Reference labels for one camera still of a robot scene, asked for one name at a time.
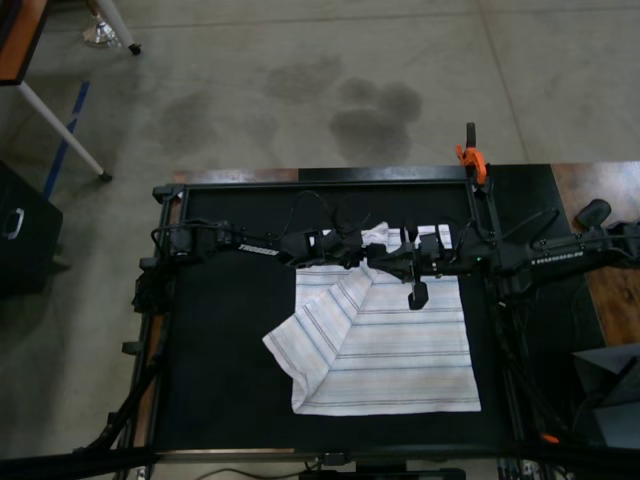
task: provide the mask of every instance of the table frame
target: table frame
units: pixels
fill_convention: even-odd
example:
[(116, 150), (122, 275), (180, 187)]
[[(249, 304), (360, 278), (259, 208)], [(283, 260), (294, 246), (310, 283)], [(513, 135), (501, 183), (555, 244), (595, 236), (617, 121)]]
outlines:
[[(38, 45), (38, 40), (49, 13), (50, 0), (22, 0), (22, 6), (13, 23), (11, 32), (0, 50), (0, 86), (15, 86), (27, 102), (58, 132), (80, 158), (98, 175), (103, 182), (112, 180), (100, 164), (69, 132), (67, 127), (46, 106), (24, 81), (29, 63)], [(125, 25), (120, 12), (112, 0), (97, 0), (105, 19), (111, 24), (120, 41), (133, 55), (139, 55), (140, 44), (135, 43)]]
[[(640, 165), (633, 165), (629, 168), (640, 173)], [(369, 181), (380, 181), (388, 178), (398, 178), (401, 173), (404, 178), (413, 175), (416, 178), (424, 178), (425, 173), (434, 174), (437, 167), (423, 167), (416, 169), (344, 169), (340, 171), (342, 178), (350, 175), (360, 175)], [(178, 182), (194, 183), (197, 178), (204, 179), (205, 183), (242, 183), (247, 181), (259, 182), (298, 182), (304, 176), (304, 170), (276, 170), (276, 171), (226, 171), (216, 173), (206, 173), (204, 175), (193, 176), (192, 174), (178, 174)], [(336, 170), (325, 170), (319, 173), (319, 177), (325, 181), (331, 181)], [(556, 182), (562, 186), (567, 175), (567, 169), (556, 170)], [(568, 195), (567, 190), (562, 191), (563, 199)], [(598, 194), (597, 189), (591, 188), (591, 194)], [(154, 190), (154, 196), (163, 205), (161, 223), (175, 223), (180, 221), (183, 198), (179, 195), (180, 185), (160, 187)], [(567, 213), (571, 215), (573, 210), (567, 208)], [(631, 282), (638, 280), (637, 276), (631, 278)], [(163, 316), (146, 315), (140, 332), (142, 348), (137, 352), (137, 360), (133, 384), (144, 375), (146, 366), (154, 357), (167, 321)], [(36, 459), (10, 460), (0, 462), (0, 473), (6, 474), (24, 471), (30, 468), (31, 471), (43, 469), (48, 478), (84, 478), (100, 473), (120, 470), (119, 478), (124, 478), (127, 469), (135, 467), (146, 467), (148, 470), (153, 464), (159, 461), (164, 462), (187, 462), (187, 461), (301, 461), (312, 460), (316, 453), (296, 452), (291, 449), (258, 449), (258, 450), (197, 450), (180, 452), (157, 452), (150, 446), (146, 432), (153, 430), (152, 419), (150, 421), (150, 409), (153, 409), (157, 396), (153, 395), (154, 388), (148, 388), (138, 407), (137, 418), (132, 419), (129, 428), (125, 429), (120, 437), (119, 448), (117, 450), (106, 451), (79, 451), (69, 455), (54, 457), (40, 457)], [(637, 465), (637, 450), (598, 448), (586, 446), (573, 446), (564, 444), (548, 443), (527, 443), (520, 442), (512, 445), (498, 446), (451, 446), (451, 445), (428, 445), (424, 448), (417, 446), (412, 449), (404, 448), (381, 448), (373, 451), (350, 452), (349, 460), (406, 460), (425, 458), (480, 458), (480, 457), (516, 457), (528, 458), (542, 462), (564, 464), (578, 462), (582, 465), (595, 468), (607, 468), (609, 473), (621, 471), (635, 471), (640, 473)]]
[[(393, 167), (393, 168), (372, 168), (372, 169), (269, 169), (269, 170), (226, 170), (226, 171), (205, 171), (205, 172), (178, 172), (174, 176), (176, 182), (175, 187), (163, 187), (154, 191), (154, 196), (159, 203), (163, 205), (163, 211), (161, 216), (161, 224), (177, 223), (183, 220), (184, 205), (188, 200), (186, 195), (180, 195), (181, 185), (188, 184), (191, 188), (198, 188), (202, 185), (206, 188), (206, 185), (215, 184), (217, 188), (233, 188), (234, 186), (240, 187), (242, 184), (264, 184), (265, 187), (272, 184), (298, 184), (305, 182), (306, 178), (312, 172), (317, 181), (331, 182), (338, 179), (342, 181), (366, 181), (366, 182), (380, 182), (380, 181), (393, 181), (393, 180), (424, 180), (425, 178), (444, 179), (452, 175), (459, 175), (460, 172), (464, 172), (464, 169), (460, 167)], [(554, 175), (556, 179), (558, 175), (562, 173), (562, 170), (556, 170), (554, 167)], [(167, 188), (174, 188), (173, 191), (166, 190)], [(143, 330), (146, 330), (144, 338), (159, 339), (161, 338), (164, 328), (167, 328), (167, 322), (169, 320), (163, 316), (146, 316), (143, 319)], [(148, 362), (150, 358), (155, 354), (157, 344), (154, 345), (153, 341), (149, 343), (146, 351), (143, 355), (140, 355), (138, 362), (136, 362), (136, 369), (142, 371), (145, 362)], [(157, 384), (154, 384), (150, 388), (140, 404), (138, 415), (136, 419), (136, 427), (133, 429), (133, 433), (130, 433), (129, 439), (132, 443), (129, 445), (134, 447), (144, 447), (149, 445), (152, 441), (150, 434), (153, 432), (153, 417), (151, 413), (157, 406), (158, 395), (154, 395), (154, 388), (158, 388)], [(510, 412), (512, 419), (514, 418), (513, 412)], [(495, 450), (489, 453), (489, 456), (505, 456), (508, 455), (510, 450), (509, 446), (504, 446), (501, 453)], [(401, 451), (398, 452), (394, 449), (393, 452), (388, 449), (382, 449), (381, 451), (369, 451), (369, 452), (352, 452), (352, 458), (357, 459), (370, 459), (380, 458), (380, 456), (388, 455), (400, 455), (403, 458), (437, 458), (443, 456), (443, 451), (447, 452), (447, 456), (457, 457), (458, 454), (463, 456), (470, 454), (470, 456), (483, 456), (481, 453), (483, 447), (473, 447), (468, 451), (462, 453), (459, 446), (425, 446), (424, 448), (417, 447), (413, 451)], [(612, 453), (615, 449), (599, 449), (600, 454), (609, 452)], [(215, 449), (215, 450), (181, 450), (181, 451), (169, 451), (158, 452), (162, 456), (162, 461), (170, 462), (188, 462), (188, 461), (295, 461), (295, 460), (311, 460), (312, 458), (306, 453), (298, 453), (293, 449)]]

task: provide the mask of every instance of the metal stand base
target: metal stand base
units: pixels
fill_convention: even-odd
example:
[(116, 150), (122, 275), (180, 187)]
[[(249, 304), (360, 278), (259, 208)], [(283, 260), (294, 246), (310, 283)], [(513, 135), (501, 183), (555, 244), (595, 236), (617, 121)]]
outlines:
[(134, 43), (133, 45), (129, 45), (129, 50), (134, 56), (138, 56), (142, 53), (141, 45), (139, 43)]
[(113, 48), (120, 46), (120, 40), (111, 25), (99, 14), (91, 16), (91, 25), (82, 32), (84, 43), (94, 48)]

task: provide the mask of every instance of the black cabinet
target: black cabinet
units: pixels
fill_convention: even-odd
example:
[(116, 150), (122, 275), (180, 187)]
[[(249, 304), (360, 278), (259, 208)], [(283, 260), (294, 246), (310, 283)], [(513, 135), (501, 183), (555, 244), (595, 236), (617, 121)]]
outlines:
[(62, 213), (0, 162), (0, 298), (44, 286)]

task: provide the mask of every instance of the blue tape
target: blue tape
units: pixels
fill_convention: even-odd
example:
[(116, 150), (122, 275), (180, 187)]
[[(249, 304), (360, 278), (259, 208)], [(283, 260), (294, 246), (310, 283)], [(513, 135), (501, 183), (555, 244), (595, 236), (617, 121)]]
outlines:
[[(82, 106), (84, 105), (84, 100), (87, 97), (87, 93), (89, 92), (89, 82), (82, 82), (80, 85), (80, 91), (78, 92), (78, 96), (76, 97), (76, 103), (73, 106), (73, 120), (67, 125), (67, 130), (73, 133), (76, 129), (76, 125), (78, 124), (78, 115), (82, 110)], [(53, 158), (53, 165), (51, 165), (51, 170), (49, 170), (49, 175), (47, 176), (47, 181), (44, 184), (44, 190), (42, 191), (42, 195), (47, 200), (51, 198), (51, 194), (53, 193), (53, 187), (56, 184), (56, 180), (58, 179), (58, 175), (60, 174), (60, 169), (62, 168), (62, 163), (64, 162), (64, 157), (67, 154), (67, 149), (69, 148), (69, 144), (65, 140), (60, 141), (60, 145), (58, 145), (58, 150), (56, 150), (56, 156)]]
[(78, 98), (76, 98), (76, 104), (73, 106), (73, 114), (78, 115), (84, 105), (84, 99), (87, 98), (87, 92), (89, 91), (89, 82), (82, 82), (80, 85), (80, 91), (78, 92)]

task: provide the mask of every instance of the wooden surface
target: wooden surface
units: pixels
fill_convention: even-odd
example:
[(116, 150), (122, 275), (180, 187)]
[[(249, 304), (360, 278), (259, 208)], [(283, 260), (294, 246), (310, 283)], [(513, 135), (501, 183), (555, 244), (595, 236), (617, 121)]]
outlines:
[[(149, 351), (145, 359), (145, 365), (149, 365), (151, 359), (158, 351), (160, 343), (160, 335), (164, 327), (164, 315), (156, 315), (151, 319), (151, 327), (149, 333)], [(144, 447), (147, 444), (147, 434), (149, 432), (149, 423), (151, 422), (151, 412), (153, 410), (153, 401), (155, 398), (156, 381), (153, 380), (147, 391), (144, 392), (138, 405), (138, 416), (136, 419), (136, 430), (133, 437), (134, 447)]]
[[(611, 204), (605, 225), (640, 219), (640, 162), (554, 165), (567, 219), (594, 198)], [(587, 283), (607, 345), (640, 342), (640, 271), (603, 268), (587, 274)]]
[(0, 82), (19, 84), (40, 36), (48, 0), (22, 0), (22, 8), (0, 51)]

